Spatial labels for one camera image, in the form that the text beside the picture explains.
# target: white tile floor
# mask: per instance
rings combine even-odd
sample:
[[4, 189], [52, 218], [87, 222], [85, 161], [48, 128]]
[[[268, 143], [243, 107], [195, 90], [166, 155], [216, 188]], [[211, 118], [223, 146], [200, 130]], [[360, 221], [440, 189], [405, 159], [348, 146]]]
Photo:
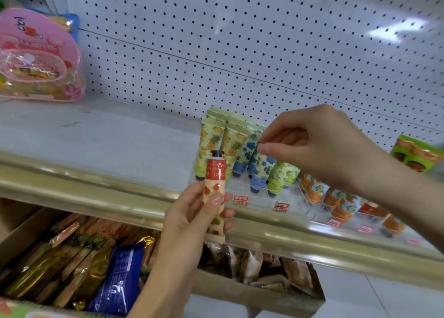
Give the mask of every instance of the white tile floor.
[[[442, 318], [444, 292], [315, 266], [326, 303], [313, 318]], [[254, 310], [242, 305], [192, 295], [187, 318], [249, 318]], [[284, 318], [262, 311], [257, 318]]]

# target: pink flower decoration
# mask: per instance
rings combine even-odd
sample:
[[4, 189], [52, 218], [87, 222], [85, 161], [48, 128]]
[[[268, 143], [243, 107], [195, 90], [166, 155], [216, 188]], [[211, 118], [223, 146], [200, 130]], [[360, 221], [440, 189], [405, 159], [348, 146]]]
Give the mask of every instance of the pink flower decoration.
[[76, 101], [82, 98], [82, 91], [74, 85], [68, 85], [65, 90], [65, 95], [71, 97], [71, 101]]

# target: fingernail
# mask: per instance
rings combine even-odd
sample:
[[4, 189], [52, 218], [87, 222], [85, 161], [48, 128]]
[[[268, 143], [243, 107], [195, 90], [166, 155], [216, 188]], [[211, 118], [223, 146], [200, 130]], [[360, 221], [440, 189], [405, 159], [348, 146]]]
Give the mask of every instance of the fingernail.
[[271, 146], [268, 143], [265, 144], [259, 144], [258, 145], [258, 152], [263, 155], [268, 155], [271, 151]]
[[220, 207], [223, 201], [223, 194], [219, 191], [215, 191], [208, 200], [214, 207]]

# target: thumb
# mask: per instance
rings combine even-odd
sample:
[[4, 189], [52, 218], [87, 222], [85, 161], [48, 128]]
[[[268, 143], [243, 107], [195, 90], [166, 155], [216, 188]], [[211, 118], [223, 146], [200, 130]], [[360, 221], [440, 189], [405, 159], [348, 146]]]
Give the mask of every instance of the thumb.
[[211, 222], [219, 215], [219, 207], [223, 200], [224, 195], [219, 191], [215, 191], [211, 195], [207, 203], [203, 205], [202, 209], [191, 223], [194, 232], [200, 233], [202, 236], [205, 235]]
[[308, 146], [295, 146], [282, 143], [266, 143], [258, 145], [258, 152], [282, 163], [300, 167], [309, 152]]

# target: black cap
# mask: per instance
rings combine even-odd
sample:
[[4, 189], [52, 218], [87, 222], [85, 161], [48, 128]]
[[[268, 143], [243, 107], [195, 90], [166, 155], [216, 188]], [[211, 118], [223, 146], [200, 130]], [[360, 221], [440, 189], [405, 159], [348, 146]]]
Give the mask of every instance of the black cap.
[[211, 150], [211, 154], [213, 155], [213, 157], [221, 157], [224, 154], [223, 151], [218, 151], [218, 150]]

